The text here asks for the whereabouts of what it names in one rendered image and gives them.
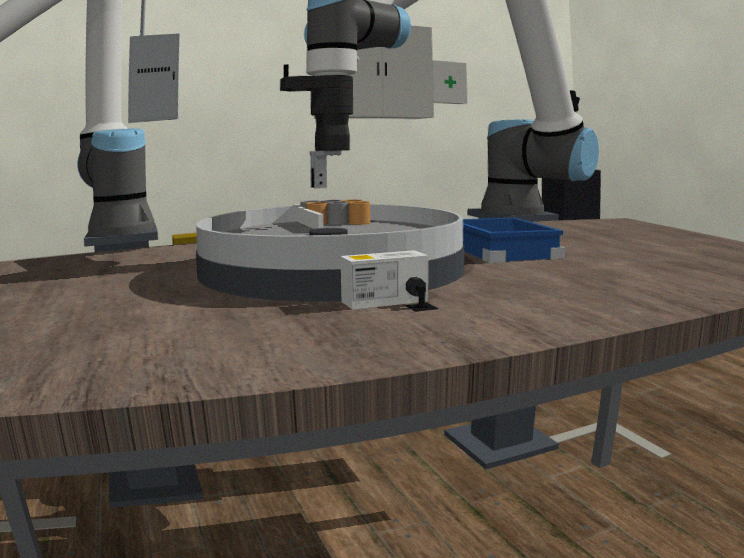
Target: power supply box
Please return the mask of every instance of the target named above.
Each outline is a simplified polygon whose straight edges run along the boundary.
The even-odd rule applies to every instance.
[[[429,258],[416,250],[341,256],[341,302],[352,310],[415,304],[418,296],[406,291],[406,282],[426,282],[429,300]]]

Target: robotic arm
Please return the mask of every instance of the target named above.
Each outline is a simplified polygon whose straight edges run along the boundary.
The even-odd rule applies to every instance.
[[[356,52],[405,43],[411,21],[405,8],[417,0],[308,0],[307,73],[281,80],[282,91],[312,91],[316,118],[311,185],[325,187],[327,155],[348,150]],[[537,178],[580,181],[597,165],[597,136],[576,112],[550,23],[546,0],[506,0],[527,75],[536,119],[492,122],[488,130],[488,216],[543,212]]]

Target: blue plastic bin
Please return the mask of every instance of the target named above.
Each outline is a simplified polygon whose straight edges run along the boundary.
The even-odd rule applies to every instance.
[[[483,250],[505,250],[507,262],[549,260],[551,248],[561,245],[563,231],[516,217],[463,219],[463,247],[468,254],[483,257]]]

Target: metal table frame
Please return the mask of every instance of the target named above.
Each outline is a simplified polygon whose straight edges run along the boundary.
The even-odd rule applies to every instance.
[[[252,438],[236,442],[158,450],[2,461],[0,462],[0,497],[2,497],[5,505],[5,511],[20,557],[42,558],[39,541],[36,538],[26,505],[26,498],[21,488],[21,479],[180,467],[365,442],[518,411],[597,389],[602,389],[602,397],[599,405],[592,463],[597,467],[604,467],[609,465],[612,455],[612,444],[615,439],[617,415],[620,407],[620,390],[624,382],[684,366],[742,347],[744,347],[744,336],[645,362],[637,366],[603,372],[588,378],[535,391],[471,403],[443,411],[315,432],[300,432],[271,438]]]

